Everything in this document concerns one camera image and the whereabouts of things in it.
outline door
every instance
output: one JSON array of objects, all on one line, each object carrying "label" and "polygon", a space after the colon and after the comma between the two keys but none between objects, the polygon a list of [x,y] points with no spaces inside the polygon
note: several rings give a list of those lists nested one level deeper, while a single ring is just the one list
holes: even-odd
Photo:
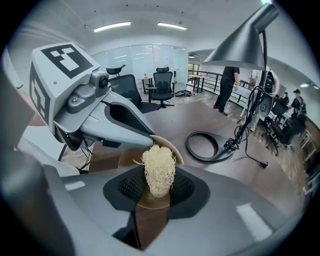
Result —
[{"label": "door", "polygon": [[186,84],[187,58],[186,49],[174,47],[173,50],[173,67],[175,71],[175,81],[179,84]]}]

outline desk lamp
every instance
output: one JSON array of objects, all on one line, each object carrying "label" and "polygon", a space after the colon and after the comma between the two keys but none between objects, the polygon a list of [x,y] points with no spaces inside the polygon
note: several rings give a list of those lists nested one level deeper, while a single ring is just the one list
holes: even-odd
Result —
[{"label": "desk lamp", "polygon": [[[247,112],[244,125],[237,126],[234,130],[235,138],[228,140],[222,136],[209,132],[194,132],[190,134],[186,141],[186,147],[189,153],[196,159],[203,162],[220,162],[230,158],[235,150],[239,149],[240,142],[246,141],[249,135],[248,124],[252,120],[252,116],[257,106],[263,101],[264,97],[264,81],[266,78],[267,67],[267,39],[266,27],[278,16],[279,12],[273,4],[265,3],[254,14],[252,14],[240,27],[238,27],[231,35],[227,37],[203,62],[205,65],[238,67],[245,69],[262,70],[262,76],[259,87],[256,87],[250,93],[248,98],[248,106],[251,109]],[[262,34],[263,50],[259,35]],[[194,135],[203,135],[210,139],[215,148],[216,153],[212,157],[201,157],[196,155],[189,146],[189,139]],[[258,161],[247,154],[247,156],[263,167],[267,167],[268,163]]]}]

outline table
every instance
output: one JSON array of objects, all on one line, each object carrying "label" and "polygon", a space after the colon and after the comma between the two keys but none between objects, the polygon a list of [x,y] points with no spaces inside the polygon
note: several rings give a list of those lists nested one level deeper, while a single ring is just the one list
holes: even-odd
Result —
[{"label": "table", "polygon": [[146,93],[146,87],[145,87],[145,79],[148,79],[148,83],[151,84],[151,87],[152,87],[153,86],[153,83],[152,83],[153,77],[152,76],[147,76],[147,77],[143,77],[143,78],[138,78],[138,80],[142,80],[143,93],[147,94]]},{"label": "table", "polygon": [[196,89],[196,92],[198,93],[199,92],[199,85],[200,85],[200,78],[202,78],[202,75],[200,75],[200,74],[191,74],[191,75],[188,75],[188,77],[189,78],[193,78],[193,91],[195,91],[195,89]]},{"label": "table", "polygon": [[[170,108],[160,109],[145,114],[152,125],[156,135],[169,140],[181,153],[184,162],[188,166],[200,168],[208,172],[224,175],[245,184],[272,205],[278,208],[286,216],[297,213],[302,208],[302,202],[294,185],[285,175],[281,166],[255,137],[248,138],[248,154],[269,163],[269,167],[262,169],[258,163],[246,157],[245,143],[240,145],[233,157],[219,163],[202,163],[192,158],[185,147],[186,138],[195,131],[206,131],[216,133],[226,138],[234,136],[234,129],[237,126],[231,119],[218,113],[216,110],[206,106],[202,102],[193,102]],[[199,155],[208,154],[211,145],[195,138],[191,141],[192,149]],[[118,166],[120,150],[103,148],[99,143],[93,147],[89,172],[98,172],[114,169]],[[159,223],[155,210],[147,210],[136,207],[136,219],[138,232],[144,237],[140,240],[147,240],[149,243],[157,236],[156,229],[161,230],[165,223]],[[151,220],[152,233],[143,232],[141,229],[148,228],[146,220]]]}]

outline ceiling light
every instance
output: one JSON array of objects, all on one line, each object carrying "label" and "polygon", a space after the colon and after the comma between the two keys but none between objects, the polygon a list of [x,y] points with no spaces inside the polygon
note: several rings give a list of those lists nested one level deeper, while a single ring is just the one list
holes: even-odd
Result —
[{"label": "ceiling light", "polygon": [[177,25],[171,25],[171,24],[166,24],[166,23],[158,23],[158,26],[162,26],[162,27],[170,27],[170,28],[175,28],[175,29],[179,29],[179,30],[186,30],[186,27],[183,26],[177,26]]},{"label": "ceiling light", "polygon": [[131,21],[129,22],[123,22],[123,23],[117,23],[117,24],[112,24],[112,25],[108,25],[108,26],[103,26],[103,27],[99,27],[94,29],[94,32],[100,32],[102,30],[108,30],[108,29],[112,29],[112,28],[116,28],[116,27],[122,27],[122,26],[129,26],[131,24]]},{"label": "ceiling light", "polygon": [[114,59],[118,59],[118,58],[122,58],[122,57],[127,57],[127,55],[123,55],[123,56],[115,57]]}]

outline lamp shade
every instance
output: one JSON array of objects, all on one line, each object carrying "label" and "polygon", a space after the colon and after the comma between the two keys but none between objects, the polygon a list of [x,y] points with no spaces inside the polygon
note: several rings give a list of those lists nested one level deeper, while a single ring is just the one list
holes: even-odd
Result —
[{"label": "lamp shade", "polygon": [[259,34],[277,17],[278,10],[266,3],[227,37],[203,62],[204,65],[264,70]]}]

